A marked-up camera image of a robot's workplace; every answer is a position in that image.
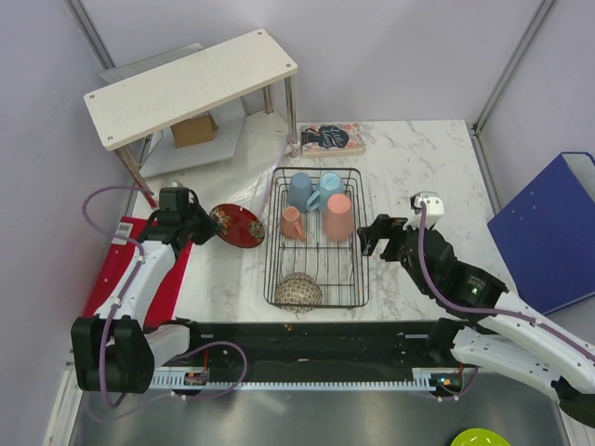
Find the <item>pink tumbler cup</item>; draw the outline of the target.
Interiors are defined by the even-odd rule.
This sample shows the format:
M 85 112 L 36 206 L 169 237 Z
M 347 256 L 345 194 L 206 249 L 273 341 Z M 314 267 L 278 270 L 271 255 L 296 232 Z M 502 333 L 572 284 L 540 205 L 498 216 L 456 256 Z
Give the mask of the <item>pink tumbler cup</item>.
M 354 230 L 350 198 L 343 193 L 332 195 L 327 200 L 323 219 L 324 234 L 333 242 L 347 240 Z

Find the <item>red floral plate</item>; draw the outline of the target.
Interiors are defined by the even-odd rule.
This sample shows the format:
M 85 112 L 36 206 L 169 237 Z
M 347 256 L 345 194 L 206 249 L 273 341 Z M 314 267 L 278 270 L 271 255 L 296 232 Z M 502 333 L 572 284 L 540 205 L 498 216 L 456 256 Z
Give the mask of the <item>red floral plate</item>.
M 251 249 L 262 244 L 265 229 L 262 222 L 251 211 L 234 203 L 216 205 L 210 212 L 221 230 L 218 236 L 235 247 Z

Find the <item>pink mug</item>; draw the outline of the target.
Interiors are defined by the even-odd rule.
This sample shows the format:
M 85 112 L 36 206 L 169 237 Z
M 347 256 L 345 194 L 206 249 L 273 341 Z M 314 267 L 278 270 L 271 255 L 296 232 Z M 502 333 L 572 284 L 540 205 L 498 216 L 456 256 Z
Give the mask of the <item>pink mug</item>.
M 299 240 L 303 243 L 307 240 L 301 214 L 295 206 L 288 206 L 282 212 L 280 230 L 287 239 Z

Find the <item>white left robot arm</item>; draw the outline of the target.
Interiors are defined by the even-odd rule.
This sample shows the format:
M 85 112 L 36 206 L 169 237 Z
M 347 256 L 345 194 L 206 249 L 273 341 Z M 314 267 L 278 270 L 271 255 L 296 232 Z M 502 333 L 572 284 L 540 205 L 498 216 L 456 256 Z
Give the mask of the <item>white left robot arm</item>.
M 133 254 L 106 300 L 90 316 L 71 328 L 74 369 L 78 386 L 98 392 L 107 406 L 112 392 L 145 392 L 154 371 L 173 359 L 194 365 L 204 355 L 203 341 L 192 335 L 187 322 L 166 322 L 150 333 L 143 330 L 152 301 L 164 278 L 189 245 L 203 245 L 220 231 L 218 222 L 186 187 L 159 192 L 158 207 L 140 235 L 91 227 L 110 239 L 132 245 Z

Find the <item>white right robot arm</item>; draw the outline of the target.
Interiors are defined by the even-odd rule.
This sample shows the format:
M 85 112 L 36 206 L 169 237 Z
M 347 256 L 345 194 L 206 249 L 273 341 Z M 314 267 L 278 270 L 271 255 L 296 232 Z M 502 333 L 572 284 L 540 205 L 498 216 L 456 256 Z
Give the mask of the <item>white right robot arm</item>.
M 594 425 L 594 346 L 531 308 L 487 271 L 460 261 L 435 229 L 412 229 L 380 214 L 356 230 L 363 256 L 397 262 L 422 295 L 447 312 L 426 340 L 428 359 L 457 361 L 533 387 L 571 418 Z

